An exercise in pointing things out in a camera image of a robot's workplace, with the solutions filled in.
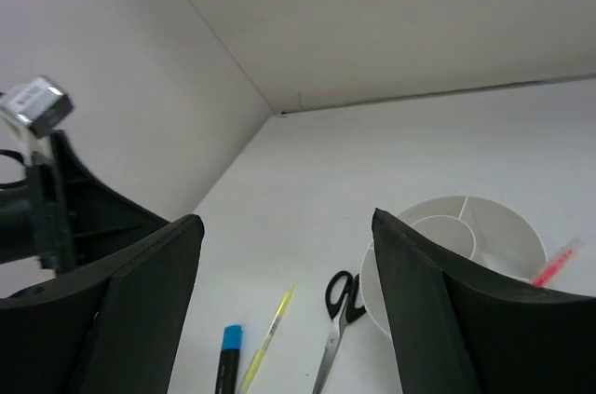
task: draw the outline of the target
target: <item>yellow pencil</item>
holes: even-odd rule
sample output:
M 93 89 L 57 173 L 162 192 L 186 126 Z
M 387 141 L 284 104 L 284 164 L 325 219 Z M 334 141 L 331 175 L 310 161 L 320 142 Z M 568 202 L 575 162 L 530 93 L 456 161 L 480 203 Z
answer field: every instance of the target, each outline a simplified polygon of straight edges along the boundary
M 293 293 L 293 291 L 294 286 L 292 285 L 290 289 L 286 292 L 286 294 L 284 294 L 281 303 L 279 303 L 278 311 L 276 312 L 276 316 L 273 318 L 273 322 L 271 323 L 269 332 L 267 332 L 267 335 L 264 338 L 263 345 L 259 349 L 257 349 L 257 351 L 252 356 L 249 369 L 247 369 L 246 373 L 244 374 L 244 378 L 242 378 L 242 383 L 240 383 L 238 394 L 245 394 L 249 390 L 249 386 L 251 385 L 252 379 L 259 370 L 259 366 L 261 365 L 261 360 L 263 359 L 264 353 L 267 351 L 267 348 L 269 347 L 269 344 L 273 339 L 273 335 L 278 329 L 281 317 L 283 317 L 283 314 L 286 311 L 288 304 L 290 303 L 291 294 Z

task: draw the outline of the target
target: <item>pink pen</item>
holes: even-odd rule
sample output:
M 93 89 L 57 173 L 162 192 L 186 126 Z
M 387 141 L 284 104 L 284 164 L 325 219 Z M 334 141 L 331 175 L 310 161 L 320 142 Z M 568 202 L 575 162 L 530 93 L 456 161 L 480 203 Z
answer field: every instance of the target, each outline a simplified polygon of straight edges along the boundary
M 585 245 L 580 238 L 572 238 L 571 241 L 559 250 L 552 259 L 547 262 L 538 277 L 532 282 L 537 287 L 547 286 L 552 279 L 559 273 L 569 260 L 577 254 L 578 250 Z

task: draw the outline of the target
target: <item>black scissor handle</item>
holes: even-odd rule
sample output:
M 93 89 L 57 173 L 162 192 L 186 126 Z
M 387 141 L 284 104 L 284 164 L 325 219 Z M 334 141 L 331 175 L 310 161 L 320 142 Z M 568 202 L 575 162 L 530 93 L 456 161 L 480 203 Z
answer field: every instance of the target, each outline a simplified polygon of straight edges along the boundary
M 366 307 L 356 307 L 356 298 L 360 288 L 360 275 L 356 275 L 352 281 L 352 288 L 347 298 L 347 310 L 345 311 L 345 320 L 348 324 L 353 323 L 366 313 Z
M 332 290 L 337 284 L 337 281 L 341 278 L 345 278 L 344 288 L 337 299 L 337 302 L 332 303 Z M 325 305 L 327 306 L 327 311 L 329 312 L 329 316 L 334 319 L 337 314 L 339 313 L 340 309 L 342 308 L 342 303 L 344 302 L 344 298 L 350 295 L 350 289 L 352 287 L 352 274 L 349 271 L 339 271 L 333 276 L 332 280 L 329 281 L 327 284 L 327 290 L 325 290 Z
M 342 289 L 337 302 L 333 303 L 332 290 L 341 278 L 345 278 L 344 288 Z M 360 275 L 352 277 L 352 274 L 349 271 L 342 270 L 333 276 L 332 280 L 330 280 L 329 284 L 327 284 L 327 290 L 325 291 L 325 305 L 327 306 L 327 311 L 329 312 L 329 316 L 332 319 L 335 318 L 339 313 L 346 296 L 347 307 L 345 308 L 345 320 L 348 324 L 356 321 L 366 313 L 366 308 L 364 306 L 356 307 L 356 298 L 358 297 L 359 286 Z

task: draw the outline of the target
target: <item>black cable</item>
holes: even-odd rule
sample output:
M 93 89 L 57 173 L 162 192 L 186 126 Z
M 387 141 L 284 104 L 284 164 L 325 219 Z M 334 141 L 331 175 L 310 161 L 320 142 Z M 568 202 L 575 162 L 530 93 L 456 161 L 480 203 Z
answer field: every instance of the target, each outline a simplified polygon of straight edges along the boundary
M 7 156 L 14 159 L 15 161 L 19 161 L 23 167 L 25 166 L 25 158 L 16 150 L 0 149 L 0 156 Z M 12 183 L 0 183 L 0 190 L 14 189 L 15 187 L 23 187 L 24 185 L 26 185 L 25 179 Z

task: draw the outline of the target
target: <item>black marker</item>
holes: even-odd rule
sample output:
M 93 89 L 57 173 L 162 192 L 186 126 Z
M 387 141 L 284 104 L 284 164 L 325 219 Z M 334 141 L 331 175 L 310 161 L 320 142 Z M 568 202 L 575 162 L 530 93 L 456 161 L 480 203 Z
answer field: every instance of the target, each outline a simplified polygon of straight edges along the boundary
M 236 392 L 241 346 L 242 326 L 226 327 L 223 331 L 222 352 L 220 352 L 220 365 L 217 369 L 215 394 L 234 394 Z

